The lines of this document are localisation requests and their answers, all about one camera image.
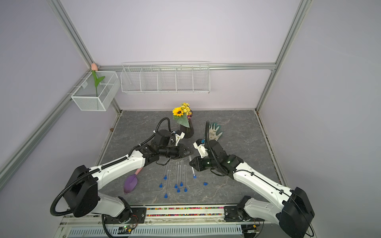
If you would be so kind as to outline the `clear test tube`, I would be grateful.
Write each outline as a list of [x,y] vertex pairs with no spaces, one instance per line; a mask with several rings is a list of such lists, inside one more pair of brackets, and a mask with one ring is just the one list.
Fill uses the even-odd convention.
[[188,191],[188,181],[187,181],[187,165],[184,164],[183,166],[184,169],[184,192]]

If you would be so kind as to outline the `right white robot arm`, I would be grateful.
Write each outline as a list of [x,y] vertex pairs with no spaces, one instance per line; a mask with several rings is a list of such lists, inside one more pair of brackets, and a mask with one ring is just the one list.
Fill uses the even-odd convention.
[[275,182],[253,169],[240,157],[228,155],[218,141],[210,139],[210,123],[206,122],[204,138],[194,143],[199,156],[190,161],[198,172],[210,170],[217,176],[227,176],[240,182],[263,198],[265,202],[245,196],[237,209],[242,219],[260,218],[278,224],[291,238],[314,237],[312,220],[315,212],[304,190],[291,189]]

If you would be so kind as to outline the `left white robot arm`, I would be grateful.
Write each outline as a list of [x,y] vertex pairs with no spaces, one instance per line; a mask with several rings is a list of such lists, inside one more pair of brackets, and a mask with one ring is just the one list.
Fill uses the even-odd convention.
[[134,146],[125,156],[91,168],[77,167],[65,188],[53,200],[50,214],[57,217],[107,215],[120,223],[127,222],[133,215],[127,201],[120,196],[102,194],[100,190],[133,170],[157,162],[160,157],[176,160],[191,155],[190,149],[180,142],[184,137],[185,133],[180,130],[156,128],[147,140]]

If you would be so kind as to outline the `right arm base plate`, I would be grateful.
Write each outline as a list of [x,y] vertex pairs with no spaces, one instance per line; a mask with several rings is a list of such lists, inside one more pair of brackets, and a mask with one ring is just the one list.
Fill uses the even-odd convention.
[[250,217],[243,208],[238,206],[224,207],[224,221],[226,222],[263,222],[264,219]]

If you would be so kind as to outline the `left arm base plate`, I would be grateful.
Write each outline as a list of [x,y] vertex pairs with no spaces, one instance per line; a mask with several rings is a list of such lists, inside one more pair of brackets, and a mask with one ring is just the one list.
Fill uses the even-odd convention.
[[146,207],[133,207],[124,211],[118,217],[106,215],[104,218],[105,224],[142,224],[146,218]]

